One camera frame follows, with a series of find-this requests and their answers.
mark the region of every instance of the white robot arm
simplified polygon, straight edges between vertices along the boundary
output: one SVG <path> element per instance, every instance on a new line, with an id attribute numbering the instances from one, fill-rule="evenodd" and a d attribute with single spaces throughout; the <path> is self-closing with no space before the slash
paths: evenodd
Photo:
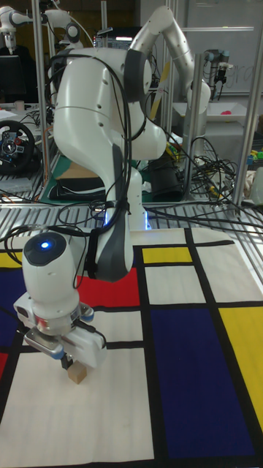
<path id="1" fill-rule="evenodd" d="M 45 13 L 41 14 L 41 18 L 44 25 L 51 28 L 64 28 L 67 39 L 75 48 L 83 46 L 80 42 L 80 28 L 76 23 L 72 22 L 67 12 L 63 10 L 45 10 Z M 1 7 L 0 21 L 0 33 L 3 33 L 6 46 L 12 55 L 17 47 L 16 29 L 25 24 L 33 23 L 32 16 L 18 12 L 11 7 Z"/>
<path id="2" fill-rule="evenodd" d="M 158 9 L 153 17 L 154 27 L 149 26 L 149 21 L 128 52 L 82 49 L 55 58 L 62 61 L 56 76 L 63 73 L 54 114 L 56 144 L 62 154 L 94 171 L 103 180 L 107 194 L 109 220 L 103 228 L 88 233 L 85 272 L 108 282 L 121 279 L 132 267 L 127 200 L 131 157 L 155 159 L 166 146 L 163 130 L 147 120 L 140 108 L 140 100 L 151 83 L 150 64 L 144 52 L 160 32 L 166 34 L 173 56 L 185 70 L 188 99 L 191 95 L 194 63 L 186 38 L 171 19 L 169 9 Z M 205 108 L 208 86 L 202 88 Z M 33 237 L 23 250 L 27 293 L 18 299 L 15 309 L 31 329 L 25 335 L 29 344 L 54 358 L 68 354 L 96 367 L 104 359 L 105 340 L 99 332 L 87 328 L 93 312 L 80 303 L 75 289 L 79 258 L 72 253 L 62 233 L 48 231 Z"/>

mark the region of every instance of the white rectangle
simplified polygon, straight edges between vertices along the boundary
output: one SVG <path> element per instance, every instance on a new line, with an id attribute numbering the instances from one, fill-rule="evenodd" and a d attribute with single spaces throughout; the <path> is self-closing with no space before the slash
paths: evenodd
<path id="1" fill-rule="evenodd" d="M 142 320 L 140 311 L 135 312 L 95 312 L 91 322 L 103 333 L 107 341 L 141 341 Z"/>
<path id="2" fill-rule="evenodd" d="M 262 301 L 235 245 L 197 247 L 197 251 L 217 302 Z"/>
<path id="3" fill-rule="evenodd" d="M 58 361 L 20 355 L 0 425 L 0 468 L 153 458 L 143 349 L 111 350 L 76 385 Z"/>
<path id="4" fill-rule="evenodd" d="M 145 267 L 150 304 L 205 303 L 194 266 Z"/>

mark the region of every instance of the metal frame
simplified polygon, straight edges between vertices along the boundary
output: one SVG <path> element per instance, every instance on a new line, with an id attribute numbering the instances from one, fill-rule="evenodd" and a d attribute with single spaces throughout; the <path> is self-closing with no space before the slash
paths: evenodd
<path id="1" fill-rule="evenodd" d="M 34 27 L 34 45 L 36 53 L 36 66 L 37 66 L 37 92 L 39 97 L 39 117 L 40 117 L 40 129 L 42 136 L 42 143 L 46 149 L 46 158 L 43 157 L 43 167 L 46 167 L 47 178 L 51 176 L 50 170 L 50 152 L 48 146 L 46 119 L 46 104 L 45 104 L 45 70 L 44 70 L 44 53 L 43 53 L 43 37 L 42 37 L 42 23 L 39 9 L 39 0 L 32 0 L 32 16 L 33 16 L 33 27 Z"/>
<path id="2" fill-rule="evenodd" d="M 186 149 L 186 152 L 190 156 L 191 159 L 194 159 L 195 142 L 193 143 L 193 140 L 195 137 L 198 136 L 197 128 L 198 128 L 204 60 L 205 60 L 205 55 L 203 53 L 198 53 L 195 55 L 193 91 L 192 91 L 192 97 L 191 97 L 191 113 L 190 113 L 189 133 L 188 133 L 187 149 Z M 184 193 L 185 200 L 189 198 L 190 190 L 191 190 L 191 177 L 192 177 L 192 172 L 193 172 L 193 162 L 191 161 L 191 159 L 186 158 L 186 163 L 185 163 L 185 172 L 184 172 L 184 180 L 183 180 L 183 193 Z"/>
<path id="3" fill-rule="evenodd" d="M 233 194 L 233 203 L 239 205 L 243 198 L 245 186 L 245 174 L 247 171 L 247 158 L 250 154 L 254 131 L 256 128 L 256 118 L 259 109 L 260 97 L 263 89 L 263 21 L 259 32 L 259 41 L 256 49 L 256 60 L 254 64 L 253 77 L 251 81 L 251 90 L 248 100 L 248 109 L 245 117 L 245 126 L 243 133 L 242 152 L 237 166 L 237 176 L 235 181 L 235 190 Z"/>

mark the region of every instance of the mondrian-pattern mat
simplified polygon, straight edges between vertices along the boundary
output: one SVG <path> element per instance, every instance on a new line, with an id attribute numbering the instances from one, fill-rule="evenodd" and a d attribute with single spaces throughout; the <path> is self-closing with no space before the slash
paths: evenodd
<path id="1" fill-rule="evenodd" d="M 0 468 L 263 466 L 263 297 L 206 229 L 134 233 L 134 267 L 84 279 L 107 360 L 76 385 L 23 343 L 0 252 Z"/>

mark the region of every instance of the black cable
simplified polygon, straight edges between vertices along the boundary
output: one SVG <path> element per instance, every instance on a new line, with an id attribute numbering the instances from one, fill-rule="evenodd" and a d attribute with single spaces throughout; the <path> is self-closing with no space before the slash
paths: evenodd
<path id="1" fill-rule="evenodd" d="M 59 38 L 56 36 L 56 34 L 55 34 L 54 30 L 52 30 L 52 28 L 51 28 L 51 25 L 50 25 L 50 22 L 49 22 L 49 19 L 48 19 L 48 16 L 47 16 L 47 24 L 48 24 L 48 26 L 49 26 L 49 29 L 51 30 L 51 32 L 52 32 L 52 34 L 53 34 L 53 36 L 55 37 L 56 41 L 57 41 L 57 42 L 58 42 L 58 44 L 59 44 L 59 42 L 60 42 L 60 41 L 59 41 Z"/>
<path id="2" fill-rule="evenodd" d="M 16 322 L 19 322 L 19 323 L 20 323 L 19 318 L 18 318 L 16 315 L 14 315 L 12 312 L 10 312 L 9 310 L 5 309 L 5 307 L 0 306 L 0 310 L 1 310 L 4 314 L 7 314 L 7 315 L 9 315 L 10 317 L 12 317 L 12 319 L 14 319 Z"/>
<path id="3" fill-rule="evenodd" d="M 250 226 L 250 227 L 256 227 L 257 229 L 262 229 L 262 227 L 258 226 L 257 224 L 253 224 L 253 223 L 246 223 L 246 222 L 243 222 L 243 221 L 235 221 L 233 219 L 231 220 L 227 220 L 227 219 L 200 219 L 200 218 L 196 218 L 196 217 L 191 217 L 191 216 L 179 216 L 179 215 L 172 215 L 172 214 L 165 214 L 162 213 L 161 211 L 158 211 L 156 210 L 155 208 L 147 208 L 147 211 L 150 211 L 151 213 L 154 213 L 156 215 L 158 215 L 158 219 L 171 219 L 171 220 L 174 220 L 174 221 L 187 221 L 187 222 L 193 222 L 193 223 L 196 223 L 196 224 L 200 224 L 201 226 L 204 226 L 204 227 L 209 227 L 210 229 L 216 229 L 216 230 L 228 230 L 228 231 L 232 231 L 232 232 L 235 232 L 235 233 L 246 233 L 246 234 L 255 234 L 254 231 L 248 231 L 248 230 L 238 230 L 238 229 L 234 229 L 234 228 L 230 228 L 230 227 L 220 227 L 220 226 L 211 226 L 211 222 L 215 222 L 215 223 L 227 223 L 227 224 L 241 224 L 241 225 L 244 225 L 244 226 Z"/>
<path id="4" fill-rule="evenodd" d="M 179 143 L 176 141 L 176 139 L 175 139 L 171 134 L 169 134 L 169 133 L 166 132 L 166 131 L 165 131 L 165 133 L 167 133 L 167 134 L 174 140 L 174 142 L 175 142 L 177 145 L 179 144 Z M 182 149 L 183 153 L 186 155 L 186 157 L 188 157 L 188 158 L 192 161 L 192 163 L 194 164 L 194 166 L 195 166 L 198 170 L 200 170 L 200 171 L 203 173 L 203 175 L 204 175 L 204 177 L 206 177 L 207 181 L 210 182 L 210 184 L 213 184 L 213 181 L 211 181 L 210 177 L 208 177 L 208 175 L 205 173 L 205 171 L 203 171 L 203 170 L 201 169 L 201 167 L 194 161 L 193 158 L 191 158 L 191 157 L 186 153 L 186 151 L 185 151 L 183 148 L 181 148 L 181 149 Z M 232 204 L 237 210 L 240 210 L 240 211 L 244 212 L 245 215 L 248 215 L 248 214 L 246 213 L 246 211 L 245 211 L 242 207 L 240 207 L 239 205 L 237 205 L 236 203 L 234 203 L 231 199 L 229 199 L 228 197 L 226 197 L 223 193 L 220 193 L 220 195 L 222 196 L 222 198 L 221 198 L 220 201 L 226 200 L 228 203 Z M 252 216 L 252 217 L 255 218 L 257 221 L 259 221 L 259 222 L 262 223 L 262 220 L 261 220 L 260 218 L 254 216 L 254 215 L 252 215 L 252 214 L 249 214 L 249 216 Z"/>
<path id="5" fill-rule="evenodd" d="M 15 193 L 11 193 L 11 192 L 8 192 L 7 190 L 3 190 L 0 188 L 0 193 L 3 192 L 4 194 L 8 195 L 9 197 L 16 197 L 16 198 L 20 198 L 21 200 L 25 200 L 26 202 L 28 203 L 38 203 L 40 205 L 48 205 L 48 206 L 54 206 L 53 203 L 46 203 L 46 202 L 41 202 L 39 200 L 34 200 L 34 198 L 25 198 L 25 197 L 21 197 L 20 195 L 17 195 Z"/>

